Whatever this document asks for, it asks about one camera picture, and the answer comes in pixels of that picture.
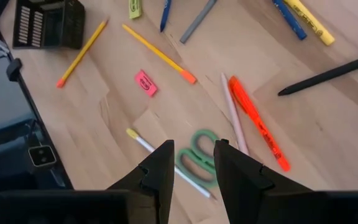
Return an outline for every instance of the orange highlighter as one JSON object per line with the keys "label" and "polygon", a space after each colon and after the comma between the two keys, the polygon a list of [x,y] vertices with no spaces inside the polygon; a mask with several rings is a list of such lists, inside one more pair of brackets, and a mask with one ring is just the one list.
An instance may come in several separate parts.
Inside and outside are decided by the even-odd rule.
{"label": "orange highlighter", "polygon": [[284,153],[281,151],[277,143],[274,141],[272,134],[266,128],[266,125],[260,118],[258,111],[256,110],[255,106],[252,104],[251,99],[249,98],[248,94],[242,87],[240,81],[237,79],[237,77],[233,76],[230,78],[228,85],[232,97],[238,102],[238,104],[244,110],[244,112],[246,112],[251,118],[251,120],[255,123],[256,127],[259,130],[259,133],[267,142],[270,150],[272,151],[277,162],[280,164],[281,168],[284,171],[289,171],[291,169],[290,164],[285,159]]}

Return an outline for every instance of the gray pencil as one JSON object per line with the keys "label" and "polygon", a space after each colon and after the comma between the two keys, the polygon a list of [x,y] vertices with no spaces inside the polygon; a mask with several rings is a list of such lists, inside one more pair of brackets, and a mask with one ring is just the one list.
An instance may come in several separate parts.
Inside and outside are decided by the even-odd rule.
{"label": "gray pencil", "polygon": [[209,0],[208,3],[205,5],[204,9],[198,14],[197,18],[191,23],[189,28],[187,28],[186,32],[183,34],[183,36],[180,38],[181,43],[186,43],[186,41],[189,39],[191,34],[194,32],[194,30],[197,29],[198,25],[203,21],[205,16],[209,13],[209,11],[212,9],[212,7],[215,5],[217,0]]}

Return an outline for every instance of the wooden surface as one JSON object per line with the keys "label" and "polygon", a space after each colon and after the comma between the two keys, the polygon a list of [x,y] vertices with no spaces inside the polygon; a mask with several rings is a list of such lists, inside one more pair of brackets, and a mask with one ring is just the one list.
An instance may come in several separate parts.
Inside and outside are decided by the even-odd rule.
{"label": "wooden surface", "polygon": [[[164,33],[158,31],[163,0],[143,1],[143,15],[130,21],[124,0],[81,1],[88,38],[106,17],[109,24],[68,80],[57,80],[74,50],[13,50],[22,59],[29,87],[65,169],[76,189],[105,189],[132,170],[148,152],[127,136],[133,127],[155,147],[175,140],[175,150],[208,128],[235,144],[220,73],[236,74],[289,159],[285,175],[312,189],[358,189],[358,71],[295,93],[277,93],[294,82],[358,58],[358,0],[303,0],[336,42],[325,46],[301,23],[300,42],[270,0],[220,0],[186,45],[181,35],[207,0],[173,1]],[[15,0],[0,18],[12,41]],[[126,23],[182,67],[189,85],[129,35]],[[135,83],[143,69],[159,87],[149,98]],[[279,171],[253,123],[240,111],[252,157]],[[213,145],[203,143],[212,153]],[[226,223],[218,189],[208,200],[175,177],[171,223]]]}

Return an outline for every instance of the green scissors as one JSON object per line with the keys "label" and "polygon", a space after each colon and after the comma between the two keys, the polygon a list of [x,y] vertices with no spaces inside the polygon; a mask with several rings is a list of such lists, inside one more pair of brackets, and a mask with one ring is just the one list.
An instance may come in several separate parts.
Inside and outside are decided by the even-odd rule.
{"label": "green scissors", "polygon": [[[205,152],[200,148],[200,145],[198,144],[198,141],[202,136],[206,136],[213,143],[215,143],[215,141],[218,140],[218,137],[210,130],[201,129],[197,131],[191,137],[191,141],[190,141],[191,148],[181,149],[178,152],[176,156],[176,165],[188,178],[190,178],[196,184],[205,188],[211,188],[211,187],[215,187],[218,184],[218,180],[216,179],[214,158],[205,154]],[[183,156],[187,156],[195,164],[199,165],[205,171],[209,172],[212,175],[212,179],[205,180],[194,175],[194,173],[188,170],[187,167],[183,164],[182,162]]]}

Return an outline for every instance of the pink eraser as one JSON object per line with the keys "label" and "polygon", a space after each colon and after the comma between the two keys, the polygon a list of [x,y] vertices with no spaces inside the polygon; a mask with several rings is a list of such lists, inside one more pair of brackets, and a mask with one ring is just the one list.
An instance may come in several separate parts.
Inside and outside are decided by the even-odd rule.
{"label": "pink eraser", "polygon": [[152,82],[152,80],[146,75],[146,73],[141,70],[135,76],[135,81],[144,89],[149,97],[152,97],[157,91],[157,86]]}

